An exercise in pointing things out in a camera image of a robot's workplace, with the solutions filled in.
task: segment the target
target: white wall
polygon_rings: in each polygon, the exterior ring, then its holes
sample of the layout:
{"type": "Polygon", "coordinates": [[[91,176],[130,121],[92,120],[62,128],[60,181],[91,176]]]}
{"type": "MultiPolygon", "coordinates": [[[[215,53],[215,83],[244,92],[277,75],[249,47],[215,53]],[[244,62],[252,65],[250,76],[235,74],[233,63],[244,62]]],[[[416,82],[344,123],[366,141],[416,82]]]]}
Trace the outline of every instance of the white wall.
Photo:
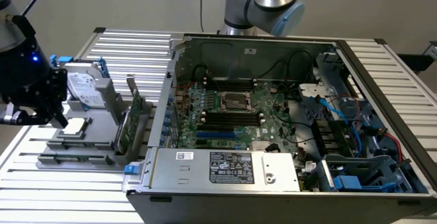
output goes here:
{"type": "MultiPolygon", "coordinates": [[[[437,39],[437,0],[304,0],[296,35],[384,38],[400,52],[437,39]]],[[[20,9],[28,0],[14,0],[20,9]]],[[[205,28],[223,22],[225,0],[205,0],[205,28]]],[[[47,54],[75,55],[95,27],[199,31],[199,0],[39,0],[30,13],[47,54]]]]}

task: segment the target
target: blue cable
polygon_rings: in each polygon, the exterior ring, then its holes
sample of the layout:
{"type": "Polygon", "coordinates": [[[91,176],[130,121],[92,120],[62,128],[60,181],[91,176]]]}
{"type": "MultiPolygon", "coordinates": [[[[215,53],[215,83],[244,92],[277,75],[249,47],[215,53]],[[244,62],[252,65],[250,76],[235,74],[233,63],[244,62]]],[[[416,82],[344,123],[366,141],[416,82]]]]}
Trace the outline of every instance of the blue cable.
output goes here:
{"type": "MultiPolygon", "coordinates": [[[[333,106],[326,102],[326,100],[321,99],[321,100],[320,100],[320,103],[321,103],[324,106],[326,106],[326,108],[330,109],[333,112],[336,112],[336,113],[341,116],[341,118],[344,119],[346,125],[349,125],[349,123],[348,123],[348,119],[346,119],[346,116],[344,115],[344,113],[342,113],[340,110],[337,110],[337,109],[336,109],[336,108],[334,108],[334,107],[333,107],[333,106]]],[[[360,139],[360,135],[358,135],[358,133],[357,133],[357,131],[356,131],[356,128],[354,128],[353,126],[350,126],[350,129],[352,129],[352,131],[353,131],[353,133],[354,133],[354,136],[356,136],[356,139],[357,139],[357,155],[356,155],[356,157],[360,157],[361,150],[362,150],[361,139],[360,139]]]]}

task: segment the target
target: motherboard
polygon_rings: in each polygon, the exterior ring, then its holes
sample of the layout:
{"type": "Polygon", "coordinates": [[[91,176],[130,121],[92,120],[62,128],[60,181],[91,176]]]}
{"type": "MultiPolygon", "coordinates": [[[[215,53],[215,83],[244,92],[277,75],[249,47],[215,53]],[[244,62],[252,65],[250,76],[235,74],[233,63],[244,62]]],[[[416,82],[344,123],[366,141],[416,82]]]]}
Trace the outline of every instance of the motherboard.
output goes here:
{"type": "Polygon", "coordinates": [[[178,148],[297,151],[281,85],[217,81],[178,88],[178,148]]]}

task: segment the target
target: sticker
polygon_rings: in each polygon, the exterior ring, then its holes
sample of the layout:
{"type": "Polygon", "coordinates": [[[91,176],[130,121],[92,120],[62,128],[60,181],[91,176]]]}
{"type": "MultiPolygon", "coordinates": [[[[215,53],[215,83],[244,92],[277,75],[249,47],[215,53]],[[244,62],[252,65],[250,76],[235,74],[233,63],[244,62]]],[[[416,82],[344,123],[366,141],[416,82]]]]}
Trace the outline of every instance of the sticker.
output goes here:
{"type": "Polygon", "coordinates": [[[92,108],[103,108],[102,94],[95,89],[96,81],[90,74],[68,73],[68,88],[80,102],[92,108]]]}
{"type": "Polygon", "coordinates": [[[245,49],[245,54],[257,54],[257,49],[245,49]]]}
{"type": "Polygon", "coordinates": [[[210,181],[215,184],[254,184],[253,154],[210,152],[210,181]]]}
{"type": "Polygon", "coordinates": [[[194,152],[191,151],[177,152],[177,160],[193,160],[193,159],[194,159],[194,152]]]}

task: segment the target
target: warning label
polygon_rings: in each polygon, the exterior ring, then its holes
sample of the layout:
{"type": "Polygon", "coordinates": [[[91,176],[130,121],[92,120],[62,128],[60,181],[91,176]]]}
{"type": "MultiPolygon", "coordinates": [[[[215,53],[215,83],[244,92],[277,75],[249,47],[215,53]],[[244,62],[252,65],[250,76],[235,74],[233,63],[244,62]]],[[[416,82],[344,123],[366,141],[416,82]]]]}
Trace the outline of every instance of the warning label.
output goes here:
{"type": "Polygon", "coordinates": [[[211,152],[210,181],[219,184],[254,184],[253,155],[245,152],[211,152]]]}

